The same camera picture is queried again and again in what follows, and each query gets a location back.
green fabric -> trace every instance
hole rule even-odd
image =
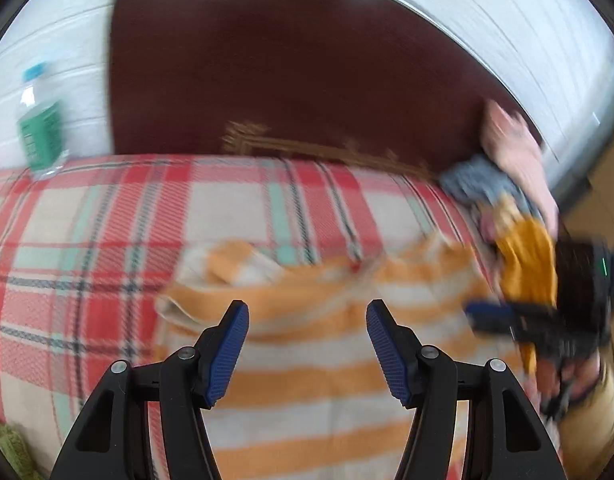
[[[0,450],[21,480],[44,480],[34,469],[20,433],[4,424],[0,424]]]

dark brown panel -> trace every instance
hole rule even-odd
[[[392,0],[116,0],[117,153],[224,153],[234,121],[441,171],[480,149],[485,98],[520,109]]]

white wall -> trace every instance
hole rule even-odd
[[[546,140],[552,173],[593,132],[613,92],[614,38],[587,0],[398,0],[496,74]],[[0,168],[24,164],[16,133],[22,71],[53,62],[76,156],[111,150],[106,102],[113,0],[30,0],[0,42]]]

plastic bottle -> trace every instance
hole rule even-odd
[[[62,144],[60,102],[46,78],[46,64],[23,73],[18,130],[33,178],[43,180],[58,173],[67,160]]]

gold trim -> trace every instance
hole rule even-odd
[[[263,124],[229,122],[226,126],[226,134],[222,137],[224,142],[222,149],[234,155],[251,155],[253,149],[257,148],[276,151],[279,152],[280,156],[287,158],[292,156],[293,153],[299,153],[300,155],[312,156],[315,159],[339,161],[348,166],[407,174],[417,178],[433,178],[433,174],[424,162],[418,166],[398,162],[397,155],[391,150],[386,151],[386,157],[367,155],[357,153],[356,145],[349,141],[347,145],[351,149],[345,150],[301,140],[265,137],[264,134],[267,131],[269,131],[269,128]]]

